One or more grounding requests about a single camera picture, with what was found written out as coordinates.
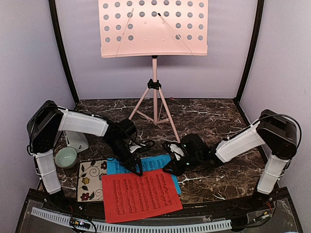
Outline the red sheet music paper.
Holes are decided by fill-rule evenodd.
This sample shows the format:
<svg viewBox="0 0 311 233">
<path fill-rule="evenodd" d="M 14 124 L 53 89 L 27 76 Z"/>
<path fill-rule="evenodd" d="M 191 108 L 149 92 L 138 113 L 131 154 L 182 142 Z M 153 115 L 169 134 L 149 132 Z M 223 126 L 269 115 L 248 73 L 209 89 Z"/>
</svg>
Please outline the red sheet music paper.
<svg viewBox="0 0 311 233">
<path fill-rule="evenodd" d="M 132 173 L 102 176 L 107 223 L 141 220 L 183 209 L 170 174 L 161 169 L 139 177 Z"/>
</svg>

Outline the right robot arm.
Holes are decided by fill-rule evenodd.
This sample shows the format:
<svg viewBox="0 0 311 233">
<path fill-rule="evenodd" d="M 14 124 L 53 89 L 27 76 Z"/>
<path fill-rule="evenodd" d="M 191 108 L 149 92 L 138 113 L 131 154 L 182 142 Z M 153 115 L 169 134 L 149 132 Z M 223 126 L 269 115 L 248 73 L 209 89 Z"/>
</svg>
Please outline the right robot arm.
<svg viewBox="0 0 311 233">
<path fill-rule="evenodd" d="M 163 143 L 163 148 L 173 156 L 163 171 L 181 176 L 197 166 L 217 168 L 253 148 L 266 145 L 271 154 L 258 181 L 257 193 L 248 199 L 248 207 L 257 211 L 266 204 L 266 195 L 272 192 L 296 155 L 301 138 L 301 127 L 293 117 L 266 109 L 252 124 L 212 147 L 195 133 L 184 136 L 180 143 Z"/>
</svg>

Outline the pink music stand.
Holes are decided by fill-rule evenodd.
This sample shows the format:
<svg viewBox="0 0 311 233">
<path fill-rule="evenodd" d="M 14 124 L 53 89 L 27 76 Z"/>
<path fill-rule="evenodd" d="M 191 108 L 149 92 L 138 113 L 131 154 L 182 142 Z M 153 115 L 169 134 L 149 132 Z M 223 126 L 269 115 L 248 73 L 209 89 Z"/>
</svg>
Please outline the pink music stand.
<svg viewBox="0 0 311 233">
<path fill-rule="evenodd" d="M 139 114 L 155 125 L 169 122 L 179 142 L 157 78 L 157 58 L 207 55 L 208 1 L 100 0 L 98 10 L 102 58 L 152 58 L 152 78 L 129 118 Z"/>
</svg>

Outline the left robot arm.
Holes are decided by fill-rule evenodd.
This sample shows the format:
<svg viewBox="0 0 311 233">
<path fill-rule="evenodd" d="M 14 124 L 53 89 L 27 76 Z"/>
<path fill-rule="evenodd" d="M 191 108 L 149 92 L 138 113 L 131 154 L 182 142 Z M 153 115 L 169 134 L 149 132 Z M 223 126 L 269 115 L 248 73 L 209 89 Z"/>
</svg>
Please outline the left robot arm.
<svg viewBox="0 0 311 233">
<path fill-rule="evenodd" d="M 29 144 L 27 152 L 34 157 L 36 170 L 45 190 L 50 194 L 49 203 L 57 211 L 69 207 L 62 190 L 53 158 L 54 143 L 60 132 L 90 134 L 103 138 L 116 159 L 130 172 L 142 176 L 141 159 L 130 151 L 126 140 L 136 132 L 134 123 L 126 118 L 114 122 L 99 115 L 90 115 L 60 107 L 54 101 L 46 101 L 27 123 Z"/>
</svg>

